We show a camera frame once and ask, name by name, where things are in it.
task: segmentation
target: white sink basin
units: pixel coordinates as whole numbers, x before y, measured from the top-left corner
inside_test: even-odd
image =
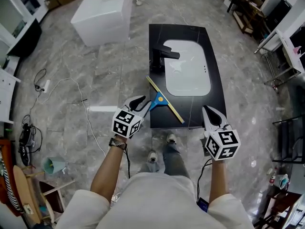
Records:
[[[202,47],[193,41],[167,40],[164,46],[178,52],[180,59],[165,58],[166,88],[174,96],[205,96],[211,81]]]

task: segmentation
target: bathroom vanity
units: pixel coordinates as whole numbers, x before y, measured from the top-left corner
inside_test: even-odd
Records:
[[[149,25],[149,76],[184,119],[167,106],[150,111],[151,128],[203,126],[202,106],[226,115],[224,92],[205,28],[175,24]],[[157,92],[150,87],[150,99]]]

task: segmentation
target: jeans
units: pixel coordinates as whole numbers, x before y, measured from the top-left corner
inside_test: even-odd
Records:
[[[190,178],[175,143],[168,143],[163,148],[163,161],[165,164],[165,174]],[[139,172],[158,172],[159,170],[158,162],[146,162]]]

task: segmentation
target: sleeve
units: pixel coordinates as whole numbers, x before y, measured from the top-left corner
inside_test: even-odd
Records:
[[[242,203],[232,194],[225,194],[212,201],[208,214],[228,229],[253,229]]]
[[[95,229],[110,209],[108,200],[87,190],[78,190],[60,217],[56,229]]]

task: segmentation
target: wrist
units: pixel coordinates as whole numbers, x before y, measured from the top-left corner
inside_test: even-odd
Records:
[[[214,160],[212,159],[212,164],[213,165],[223,165],[225,164],[224,160]]]
[[[121,142],[121,143],[126,143],[127,142],[127,138],[123,137],[123,136],[120,136],[120,135],[115,135],[114,139],[117,140],[118,142]]]

